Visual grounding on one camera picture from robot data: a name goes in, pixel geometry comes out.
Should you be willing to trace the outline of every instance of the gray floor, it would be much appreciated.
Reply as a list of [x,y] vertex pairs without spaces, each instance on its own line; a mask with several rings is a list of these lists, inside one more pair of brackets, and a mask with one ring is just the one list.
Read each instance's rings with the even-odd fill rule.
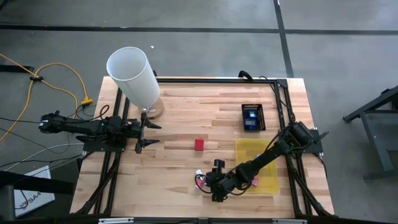
[[[286,29],[397,30],[395,0],[280,0]],[[272,0],[14,0],[0,22],[119,27],[277,28]],[[295,77],[305,79],[316,126],[330,131],[323,140],[328,183],[337,215],[345,218],[398,222],[398,180],[365,183],[363,174],[379,170],[362,124],[342,117],[398,84],[398,35],[287,35]],[[71,65],[82,75],[96,101],[105,62],[124,46],[143,49],[158,75],[235,77],[240,70],[253,76],[286,77],[279,34],[216,34],[156,32],[46,32],[0,30],[2,54],[35,68],[50,62]],[[60,67],[42,75],[48,82],[83,98],[74,74]],[[0,116],[16,118],[23,109],[28,76],[0,74]],[[38,83],[23,119],[60,110],[73,113],[73,100]],[[10,122],[0,121],[6,129]],[[67,143],[65,133],[41,134],[35,124],[20,123],[14,132],[46,146]],[[42,148],[8,135],[0,144],[0,164],[21,160]],[[71,147],[62,156],[74,156]],[[59,155],[46,152],[35,159]],[[40,164],[13,171],[28,172]]]

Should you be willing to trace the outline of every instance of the wooden tabletop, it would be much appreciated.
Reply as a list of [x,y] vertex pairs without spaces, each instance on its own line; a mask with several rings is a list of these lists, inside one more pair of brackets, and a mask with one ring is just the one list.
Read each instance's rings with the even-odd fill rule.
[[[288,79],[290,98],[297,121],[313,128],[313,120],[304,80]],[[214,159],[226,161],[226,169],[236,165],[235,141],[239,138],[271,139],[280,129],[275,94],[269,85],[253,83],[160,83],[165,110],[152,122],[162,129],[146,129],[147,139],[159,139],[142,154],[134,151],[135,140],[128,141],[122,154],[112,216],[129,217],[294,217],[287,168],[283,156],[277,158],[280,190],[277,194],[229,196],[223,203],[211,201],[211,195],[195,191],[194,173],[208,172]],[[117,85],[104,77],[95,116],[104,105],[114,106]],[[266,131],[245,133],[241,104],[260,103]],[[123,112],[124,96],[121,109]],[[140,118],[130,105],[128,118]],[[205,140],[205,150],[194,150],[195,139]],[[87,157],[81,167],[71,212],[89,199],[100,179],[103,152]],[[314,155],[303,155],[307,184],[325,209],[333,213],[328,182],[322,163]],[[105,189],[104,198],[108,195]],[[300,208],[303,197],[298,190]]]

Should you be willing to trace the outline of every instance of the white cylinder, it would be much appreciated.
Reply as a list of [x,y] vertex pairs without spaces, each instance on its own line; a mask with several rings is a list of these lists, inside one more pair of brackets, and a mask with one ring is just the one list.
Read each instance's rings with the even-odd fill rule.
[[159,85],[141,49],[124,47],[115,51],[106,62],[106,70],[132,104],[146,108],[159,99]]

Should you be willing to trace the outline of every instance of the red cube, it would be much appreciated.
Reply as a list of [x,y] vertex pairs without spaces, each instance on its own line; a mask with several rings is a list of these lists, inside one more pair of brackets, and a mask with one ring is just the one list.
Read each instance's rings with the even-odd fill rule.
[[195,151],[203,151],[205,146],[204,139],[195,139]]

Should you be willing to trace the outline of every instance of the yellow plastic tray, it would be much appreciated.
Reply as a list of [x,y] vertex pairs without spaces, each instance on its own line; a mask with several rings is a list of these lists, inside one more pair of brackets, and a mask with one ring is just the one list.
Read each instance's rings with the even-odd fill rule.
[[[236,165],[251,161],[258,154],[262,154],[270,139],[238,139],[236,140]],[[278,176],[275,161],[260,170],[259,183],[252,185],[247,193],[276,194],[279,191]]]

